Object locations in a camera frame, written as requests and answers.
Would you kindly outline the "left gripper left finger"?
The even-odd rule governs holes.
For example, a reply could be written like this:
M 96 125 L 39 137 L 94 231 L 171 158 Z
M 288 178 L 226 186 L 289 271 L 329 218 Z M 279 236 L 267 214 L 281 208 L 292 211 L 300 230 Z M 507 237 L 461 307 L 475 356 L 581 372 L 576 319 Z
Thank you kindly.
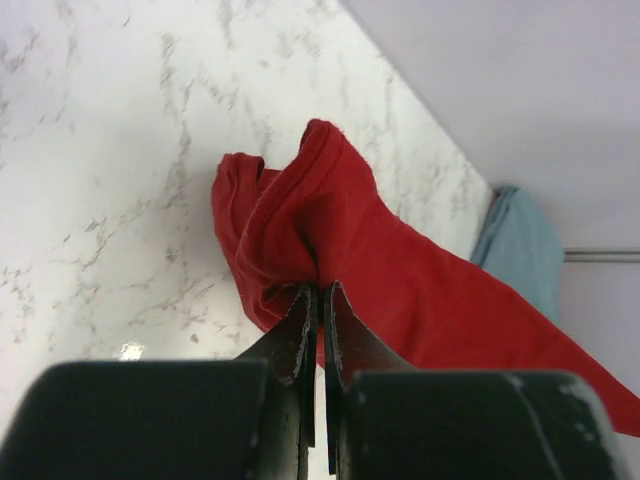
M 55 365 L 1 446 L 5 479 L 304 479 L 315 443 L 317 296 L 230 360 Z

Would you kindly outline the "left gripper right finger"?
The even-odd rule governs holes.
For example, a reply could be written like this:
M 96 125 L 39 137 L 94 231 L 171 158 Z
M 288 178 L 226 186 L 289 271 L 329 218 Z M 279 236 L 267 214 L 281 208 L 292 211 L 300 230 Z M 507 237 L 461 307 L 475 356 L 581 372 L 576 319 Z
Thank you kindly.
M 562 371 L 424 370 L 323 295 L 328 469 L 338 479 L 626 479 L 595 391 Z

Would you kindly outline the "red t-shirt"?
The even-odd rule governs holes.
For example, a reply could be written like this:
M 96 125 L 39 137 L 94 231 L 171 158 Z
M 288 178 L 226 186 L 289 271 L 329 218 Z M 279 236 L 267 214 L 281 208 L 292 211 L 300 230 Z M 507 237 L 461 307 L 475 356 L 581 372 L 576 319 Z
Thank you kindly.
M 246 316 L 273 328 L 300 284 L 340 282 L 356 315 L 420 368 L 561 369 L 583 377 L 616 431 L 638 397 L 515 290 L 394 215 L 369 164 L 314 119 L 283 170 L 230 153 L 212 186 L 214 229 Z

